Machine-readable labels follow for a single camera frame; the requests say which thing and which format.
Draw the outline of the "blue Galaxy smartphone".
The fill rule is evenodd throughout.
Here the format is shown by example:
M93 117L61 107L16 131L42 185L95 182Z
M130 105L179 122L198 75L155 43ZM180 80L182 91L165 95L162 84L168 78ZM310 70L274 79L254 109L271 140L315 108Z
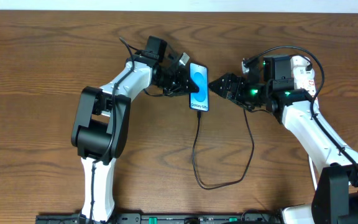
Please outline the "blue Galaxy smartphone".
M202 65L191 63L190 78L198 87L198 91L190 93L190 108L202 112L209 111L208 69Z

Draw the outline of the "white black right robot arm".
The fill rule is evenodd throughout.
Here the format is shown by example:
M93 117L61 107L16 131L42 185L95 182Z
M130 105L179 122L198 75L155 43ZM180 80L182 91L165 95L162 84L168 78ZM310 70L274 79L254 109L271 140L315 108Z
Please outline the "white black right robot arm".
M262 106L301 143L319 180L311 204L281 210L282 223L358 223L358 152L324 119L310 60L302 55L245 59L209 89L247 111Z

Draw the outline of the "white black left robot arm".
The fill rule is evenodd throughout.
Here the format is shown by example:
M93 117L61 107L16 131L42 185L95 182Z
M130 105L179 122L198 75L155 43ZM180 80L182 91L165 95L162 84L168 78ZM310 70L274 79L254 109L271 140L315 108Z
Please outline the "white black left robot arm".
M163 39L150 36L144 49L126 44L129 57L109 83L85 87L80 95L71 134L85 172L85 202L79 223L107 223L114 211L114 167L122 154L129 129L131 103L150 85L162 96L198 91L190 78L190 57Z

